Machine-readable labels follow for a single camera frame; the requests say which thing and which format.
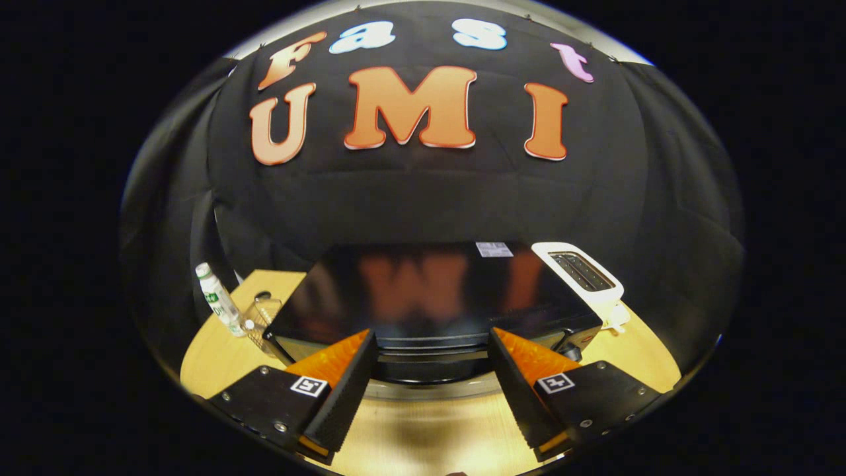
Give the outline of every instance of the wooden table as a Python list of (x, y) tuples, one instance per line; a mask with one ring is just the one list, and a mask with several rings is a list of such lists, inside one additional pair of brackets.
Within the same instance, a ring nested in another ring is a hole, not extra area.
[[(234, 291), (246, 309), (261, 291), (288, 300), (305, 273), (256, 270)], [(635, 314), (617, 334), (608, 329), (583, 352), (582, 364), (605, 360), (663, 393), (681, 374), (673, 357)], [(247, 338), (235, 338), (213, 315), (197, 333), (180, 372), (191, 393), (210, 398), (260, 365), (285, 369)], [(324, 466), (350, 475), (513, 476), (542, 463), (525, 444), (501, 391), (439, 401), (389, 401), (364, 398), (343, 448)]]

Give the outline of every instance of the letter s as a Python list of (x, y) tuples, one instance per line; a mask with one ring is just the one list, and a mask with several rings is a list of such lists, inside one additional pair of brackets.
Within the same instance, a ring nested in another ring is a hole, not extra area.
[(453, 22), (453, 29), (458, 32), (453, 39), (463, 47), (501, 50), (508, 44), (504, 38), (505, 30), (496, 23), (462, 18)]

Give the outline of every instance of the blue letter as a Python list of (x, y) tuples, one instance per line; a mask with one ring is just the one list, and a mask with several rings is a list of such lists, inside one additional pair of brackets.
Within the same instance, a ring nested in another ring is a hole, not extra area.
[(392, 42), (396, 36), (391, 35), (393, 23), (389, 21), (371, 21), (363, 25), (354, 26), (344, 33), (341, 39), (329, 47), (332, 54), (347, 53), (359, 48), (384, 47)]
[(464, 47), (501, 50), (508, 44), (503, 38), (505, 30), (495, 23), (462, 18), (453, 22), (453, 29), (458, 32), (453, 39)]

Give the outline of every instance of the letter m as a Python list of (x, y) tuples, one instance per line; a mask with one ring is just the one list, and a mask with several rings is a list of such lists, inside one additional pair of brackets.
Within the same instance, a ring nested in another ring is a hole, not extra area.
[(356, 71), (349, 76), (349, 83), (358, 87), (355, 123), (343, 144), (349, 149), (384, 144), (387, 134), (377, 122), (381, 112), (393, 138), (404, 145), (429, 111), (429, 125), (420, 133), (420, 142), (429, 147), (472, 147), (475, 134), (467, 121), (467, 93), (475, 79), (471, 69), (438, 66), (411, 92), (393, 68)]

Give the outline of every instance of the orange letter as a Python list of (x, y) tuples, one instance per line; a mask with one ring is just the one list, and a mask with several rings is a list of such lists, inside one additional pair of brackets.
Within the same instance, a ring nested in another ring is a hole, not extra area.
[(265, 165), (276, 165), (286, 163), (297, 155), (305, 140), (305, 108), (315, 89), (315, 83), (308, 83), (295, 87), (285, 95), (285, 102), (291, 105), (291, 109), (288, 114), (288, 137), (282, 143), (276, 143), (270, 137), (270, 116), (279, 100), (271, 97), (250, 110), (250, 119), (253, 119), (253, 155), (256, 160)]
[(412, 262), (394, 263), (384, 256), (363, 257), (359, 272), (371, 293), (375, 320), (396, 323), (408, 317), (419, 281)]
[(429, 147), (467, 148), (475, 134), (467, 125), (467, 92), (476, 73), (457, 66), (438, 66), (412, 93), (393, 68), (361, 69), (349, 76), (358, 86), (353, 131), (343, 139), (348, 149), (372, 149), (385, 143), (387, 135), (376, 121), (381, 111), (393, 138), (400, 145), (409, 141), (423, 114), (429, 125), (420, 141)]
[(537, 305), (537, 281), (543, 266), (543, 262), (531, 251), (514, 254), (514, 259), (508, 262), (510, 273), (503, 313)]
[(523, 148), (533, 157), (563, 160), (567, 147), (561, 143), (561, 108), (567, 104), (563, 92), (549, 86), (528, 83), (524, 86), (535, 105), (535, 124)]
[(259, 83), (259, 91), (264, 90), (269, 85), (293, 73), (297, 67), (291, 66), (291, 61), (302, 61), (309, 54), (309, 51), (311, 51), (311, 43), (317, 43), (323, 38), (326, 38), (325, 31), (315, 33), (304, 40), (300, 40), (289, 47), (275, 52), (270, 57), (270, 68), (267, 69), (265, 79)]
[(464, 311), (461, 285), (467, 257), (457, 253), (431, 254), (423, 258), (420, 271), (420, 306), (438, 323), (456, 319)]

